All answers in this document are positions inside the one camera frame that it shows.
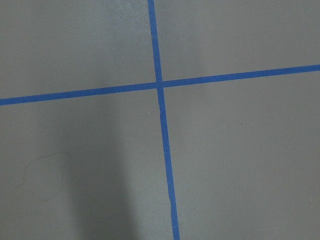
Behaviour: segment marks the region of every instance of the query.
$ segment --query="gray surface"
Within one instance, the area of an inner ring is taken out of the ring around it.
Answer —
[[[164,80],[320,62],[320,1],[155,1]]]
[[[155,81],[147,1],[0,1],[0,98]]]
[[[182,240],[319,238],[319,78],[165,89]]]
[[[1,240],[168,240],[155,90],[0,107]]]

